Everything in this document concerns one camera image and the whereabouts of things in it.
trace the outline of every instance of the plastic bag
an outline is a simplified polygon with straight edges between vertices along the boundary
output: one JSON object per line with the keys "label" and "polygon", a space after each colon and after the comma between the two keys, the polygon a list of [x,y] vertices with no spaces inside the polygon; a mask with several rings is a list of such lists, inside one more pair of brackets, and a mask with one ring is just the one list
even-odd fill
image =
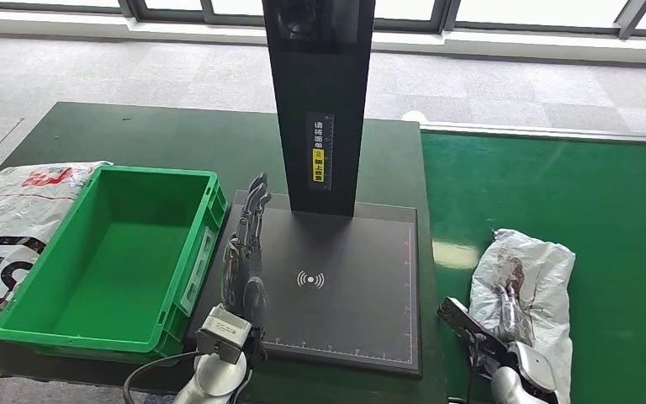
{"label": "plastic bag", "polygon": [[[573,344],[566,288],[575,254],[560,244],[515,230],[501,229],[494,236],[472,276],[469,315],[502,339],[516,333],[546,356],[561,398],[570,403]],[[517,309],[505,308],[505,301]],[[515,316],[513,326],[502,320],[509,313]]]}
{"label": "plastic bag", "polygon": [[43,252],[93,170],[57,163],[0,172],[0,311]]}

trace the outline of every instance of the black pole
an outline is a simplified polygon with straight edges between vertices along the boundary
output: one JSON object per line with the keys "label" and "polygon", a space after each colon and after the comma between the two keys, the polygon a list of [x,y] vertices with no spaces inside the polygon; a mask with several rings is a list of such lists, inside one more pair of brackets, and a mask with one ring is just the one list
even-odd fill
{"label": "black pole", "polygon": [[374,0],[263,0],[291,210],[352,216]]}

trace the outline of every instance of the dark table surface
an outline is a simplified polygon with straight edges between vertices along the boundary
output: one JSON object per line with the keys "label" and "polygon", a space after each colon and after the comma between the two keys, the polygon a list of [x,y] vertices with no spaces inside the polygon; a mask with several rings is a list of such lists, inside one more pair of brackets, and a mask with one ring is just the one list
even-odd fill
{"label": "dark table surface", "polygon": [[[219,174],[231,200],[266,171],[271,192],[286,178],[274,114],[58,103],[0,167],[107,160],[120,165],[203,169]],[[286,402],[443,402],[441,340],[419,125],[366,121],[357,200],[410,206],[418,214],[423,379],[272,360],[257,370],[243,398]],[[122,385],[132,364],[41,356],[0,341],[0,373],[91,385]],[[191,363],[154,369],[135,387],[178,391]]]}

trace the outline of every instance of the yellow label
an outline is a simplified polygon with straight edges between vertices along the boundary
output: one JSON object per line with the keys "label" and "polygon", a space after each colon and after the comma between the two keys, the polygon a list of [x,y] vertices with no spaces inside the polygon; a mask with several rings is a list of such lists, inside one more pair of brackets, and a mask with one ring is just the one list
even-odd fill
{"label": "yellow label", "polygon": [[325,151],[323,149],[313,149],[313,181],[317,183],[323,182],[323,177],[326,175],[323,162],[325,161]]}

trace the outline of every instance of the wireless charging symbol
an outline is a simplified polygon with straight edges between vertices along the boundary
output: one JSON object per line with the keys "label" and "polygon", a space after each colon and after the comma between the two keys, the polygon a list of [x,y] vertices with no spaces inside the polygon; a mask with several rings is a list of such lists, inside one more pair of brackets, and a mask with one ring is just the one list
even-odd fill
{"label": "wireless charging symbol", "polygon": [[299,284],[300,288],[306,286],[307,284],[312,284],[316,289],[320,289],[326,283],[326,278],[323,276],[323,274],[310,276],[306,272],[301,271],[296,277],[296,282]]}

